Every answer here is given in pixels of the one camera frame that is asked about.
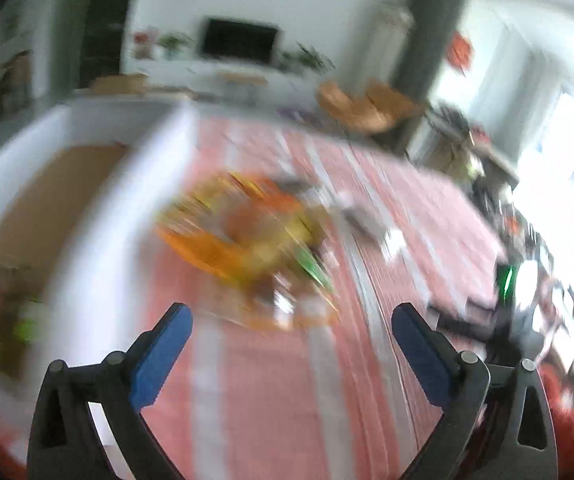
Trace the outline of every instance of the clutter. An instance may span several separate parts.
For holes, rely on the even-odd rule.
[[[337,212],[393,257],[391,230],[291,176],[216,174],[163,211],[158,234],[216,277],[221,290],[207,310],[255,330],[291,330],[337,319],[329,274],[336,259],[325,243]]]
[[[27,267],[0,258],[0,371],[11,378],[22,373],[27,348],[36,338],[42,304],[27,293]]]

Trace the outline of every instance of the chair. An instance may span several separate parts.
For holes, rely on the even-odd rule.
[[[318,104],[345,128],[364,134],[390,130],[398,121],[420,114],[422,108],[405,95],[380,82],[368,84],[365,95],[354,98],[336,82],[318,87]]]

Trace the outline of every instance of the tv stand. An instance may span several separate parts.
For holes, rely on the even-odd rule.
[[[254,105],[273,110],[316,110],[316,90],[324,79],[323,75],[312,72],[298,75],[243,61],[198,58],[159,61],[130,57],[123,60],[122,73],[142,73],[149,76],[151,86],[187,87],[197,93],[211,94],[223,102],[230,102],[234,97],[232,85],[224,75],[235,74],[238,79],[263,81],[254,86]],[[245,105],[249,99],[237,97],[236,101]]]

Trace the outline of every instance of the potted plant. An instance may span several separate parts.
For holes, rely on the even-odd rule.
[[[322,74],[336,68],[332,61],[318,52],[314,47],[306,48],[302,43],[297,43],[299,50],[285,51],[282,53],[283,60],[280,65],[285,72],[302,74],[305,70]]]
[[[167,59],[176,59],[177,55],[192,43],[192,38],[180,32],[168,32],[158,40],[158,44],[165,49]]]

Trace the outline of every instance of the television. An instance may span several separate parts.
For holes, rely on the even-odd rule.
[[[201,54],[203,57],[233,57],[269,64],[277,34],[278,28],[274,25],[210,18]]]

